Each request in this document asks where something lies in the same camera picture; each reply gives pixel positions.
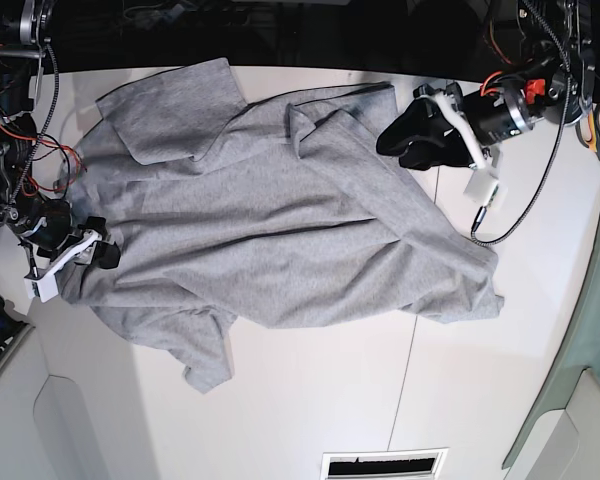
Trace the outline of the white floor vent grille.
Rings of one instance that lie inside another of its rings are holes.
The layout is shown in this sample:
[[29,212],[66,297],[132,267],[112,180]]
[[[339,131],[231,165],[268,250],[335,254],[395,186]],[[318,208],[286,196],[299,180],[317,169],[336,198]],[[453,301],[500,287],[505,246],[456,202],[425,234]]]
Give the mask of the white floor vent grille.
[[325,453],[320,478],[332,479],[438,479],[448,448]]

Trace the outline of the grey t-shirt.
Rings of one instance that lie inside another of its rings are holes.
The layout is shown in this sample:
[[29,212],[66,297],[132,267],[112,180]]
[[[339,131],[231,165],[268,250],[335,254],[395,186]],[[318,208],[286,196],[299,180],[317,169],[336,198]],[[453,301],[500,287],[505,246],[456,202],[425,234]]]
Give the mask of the grey t-shirt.
[[79,142],[76,217],[105,219],[111,270],[69,265],[61,297],[120,337],[169,352],[206,393],[232,376],[240,317],[324,327],[401,310],[493,319],[497,255],[458,233],[376,139],[388,83],[242,96],[223,58],[101,97]]

